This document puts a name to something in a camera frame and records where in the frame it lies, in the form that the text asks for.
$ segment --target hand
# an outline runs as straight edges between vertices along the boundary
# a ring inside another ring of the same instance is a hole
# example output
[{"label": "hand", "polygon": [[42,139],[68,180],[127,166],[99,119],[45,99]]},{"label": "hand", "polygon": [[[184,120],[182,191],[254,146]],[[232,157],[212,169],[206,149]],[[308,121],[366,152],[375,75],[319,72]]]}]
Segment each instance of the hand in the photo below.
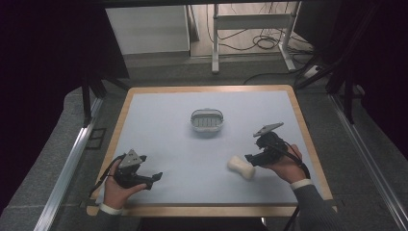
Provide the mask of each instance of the hand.
[{"label": "hand", "polygon": [[104,204],[117,210],[123,207],[127,199],[132,194],[140,192],[147,187],[146,184],[136,185],[129,189],[124,189],[120,187],[112,176],[115,174],[116,169],[119,166],[120,162],[121,160],[115,161],[109,171],[109,176],[105,181],[105,194],[103,201]]},{"label": "hand", "polygon": [[[288,146],[288,152],[293,154],[294,156],[297,155],[300,159],[302,159],[302,154],[295,144]],[[273,170],[281,179],[290,184],[299,180],[306,179],[306,175],[303,169],[300,168],[294,162],[294,160],[287,156],[284,156],[278,163],[275,163],[273,165],[265,165],[263,167]]]}]

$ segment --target soap dish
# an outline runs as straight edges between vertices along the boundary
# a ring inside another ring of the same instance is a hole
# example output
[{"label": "soap dish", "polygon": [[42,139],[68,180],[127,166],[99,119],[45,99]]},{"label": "soap dish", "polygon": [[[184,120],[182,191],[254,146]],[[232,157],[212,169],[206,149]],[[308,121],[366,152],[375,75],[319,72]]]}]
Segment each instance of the soap dish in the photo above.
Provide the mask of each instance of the soap dish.
[{"label": "soap dish", "polygon": [[217,132],[223,120],[222,112],[216,109],[200,109],[191,115],[191,125],[196,132]]}]

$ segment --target metal frame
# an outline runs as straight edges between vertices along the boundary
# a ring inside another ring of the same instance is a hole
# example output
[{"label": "metal frame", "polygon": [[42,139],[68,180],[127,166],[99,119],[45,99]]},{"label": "metal frame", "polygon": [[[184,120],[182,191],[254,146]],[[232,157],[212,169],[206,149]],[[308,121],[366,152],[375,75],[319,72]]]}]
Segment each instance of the metal frame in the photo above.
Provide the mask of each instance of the metal frame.
[{"label": "metal frame", "polygon": [[383,197],[391,215],[393,216],[396,225],[399,230],[408,230],[408,216],[407,213],[396,196],[393,188],[388,184],[387,179],[384,177],[377,163],[372,158],[369,149],[366,147],[363,139],[358,133],[357,129],[353,124],[351,124],[347,117],[343,113],[343,106],[337,96],[329,95],[330,100],[335,106],[337,114],[346,130],[349,134],[351,141],[360,154],[363,164],[374,182],[375,187],[378,189],[379,193]]},{"label": "metal frame", "polygon": [[58,177],[57,183],[54,186],[53,191],[48,198],[47,203],[42,210],[42,214],[38,219],[37,225],[34,230],[49,230],[55,215],[58,212],[61,201],[64,198],[65,192],[68,188],[69,182],[75,172],[78,162],[81,159],[82,153],[87,144],[90,132],[92,131],[93,125],[95,123],[96,117],[99,113],[99,109],[102,105],[103,100],[96,98],[92,105],[92,117],[88,127],[84,127],[79,132],[77,140],[75,141],[69,156],[65,162],[64,168]]},{"label": "metal frame", "polygon": [[289,71],[295,71],[292,58],[288,52],[288,43],[291,38],[294,22],[296,21],[299,2],[296,2],[291,13],[280,14],[247,14],[247,15],[218,15],[218,4],[214,4],[214,41],[212,71],[219,73],[218,30],[239,29],[286,29],[283,40],[278,47]]}]

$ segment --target person's left hand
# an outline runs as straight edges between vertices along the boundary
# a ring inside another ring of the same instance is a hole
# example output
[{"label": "person's left hand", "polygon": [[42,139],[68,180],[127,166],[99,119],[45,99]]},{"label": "person's left hand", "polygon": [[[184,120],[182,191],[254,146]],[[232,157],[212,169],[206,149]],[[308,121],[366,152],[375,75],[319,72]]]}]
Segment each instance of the person's left hand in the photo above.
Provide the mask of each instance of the person's left hand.
[{"label": "person's left hand", "polygon": [[115,174],[120,162],[121,160],[115,161],[109,171],[109,176],[105,181],[105,194],[103,201],[105,205],[117,210],[123,207],[127,199],[132,194],[140,192],[147,187],[146,184],[136,185],[129,189],[120,187],[112,176]]}]

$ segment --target foam object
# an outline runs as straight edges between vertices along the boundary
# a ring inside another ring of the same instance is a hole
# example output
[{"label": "foam object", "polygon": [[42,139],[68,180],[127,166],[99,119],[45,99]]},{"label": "foam object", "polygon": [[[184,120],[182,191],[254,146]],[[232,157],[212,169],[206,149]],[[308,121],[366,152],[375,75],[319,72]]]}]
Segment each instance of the foam object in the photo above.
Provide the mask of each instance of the foam object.
[{"label": "foam object", "polygon": [[228,162],[228,168],[237,171],[243,178],[250,180],[255,174],[255,167],[244,162],[240,157],[233,156]]}]

